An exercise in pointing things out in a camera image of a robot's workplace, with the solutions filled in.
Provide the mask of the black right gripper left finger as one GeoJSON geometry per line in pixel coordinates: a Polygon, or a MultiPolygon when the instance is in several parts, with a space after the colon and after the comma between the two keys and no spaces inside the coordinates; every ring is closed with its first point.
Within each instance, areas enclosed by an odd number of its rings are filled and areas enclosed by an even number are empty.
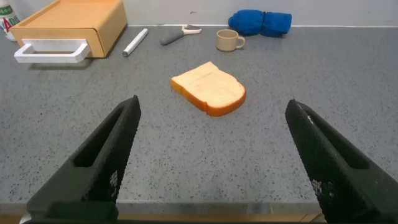
{"type": "Polygon", "coordinates": [[[33,222],[114,222],[141,109],[118,104],[27,203],[33,222]]]}

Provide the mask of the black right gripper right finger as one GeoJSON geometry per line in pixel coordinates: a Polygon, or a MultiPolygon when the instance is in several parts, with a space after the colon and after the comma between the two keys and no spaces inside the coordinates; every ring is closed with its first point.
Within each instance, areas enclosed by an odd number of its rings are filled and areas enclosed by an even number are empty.
{"type": "Polygon", "coordinates": [[[290,100],[285,118],[326,221],[397,221],[396,180],[309,106],[290,100]]]}

